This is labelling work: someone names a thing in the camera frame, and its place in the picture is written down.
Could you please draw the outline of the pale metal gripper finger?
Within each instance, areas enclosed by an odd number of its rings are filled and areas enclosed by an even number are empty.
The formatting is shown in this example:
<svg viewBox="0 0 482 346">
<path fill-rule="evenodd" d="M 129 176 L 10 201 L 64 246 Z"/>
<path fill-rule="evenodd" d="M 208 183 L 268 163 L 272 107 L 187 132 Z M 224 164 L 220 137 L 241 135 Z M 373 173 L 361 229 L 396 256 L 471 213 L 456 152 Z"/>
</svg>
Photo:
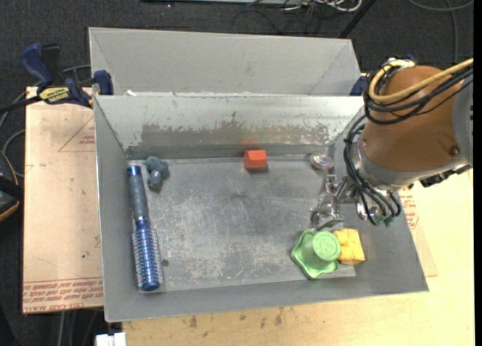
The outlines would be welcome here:
<svg viewBox="0 0 482 346">
<path fill-rule="evenodd" d="M 317 206 L 310 211 L 311 230 L 323 230 L 332 228 L 336 224 L 343 222 L 340 207 L 334 204 L 324 204 Z"/>
<path fill-rule="evenodd" d="M 325 182 L 321 188 L 319 195 L 319 205 L 325 206 L 333 204 L 337 199 L 337 192 L 341 187 L 341 182 L 337 181 L 335 175 L 328 174 L 325 178 Z"/>
</svg>

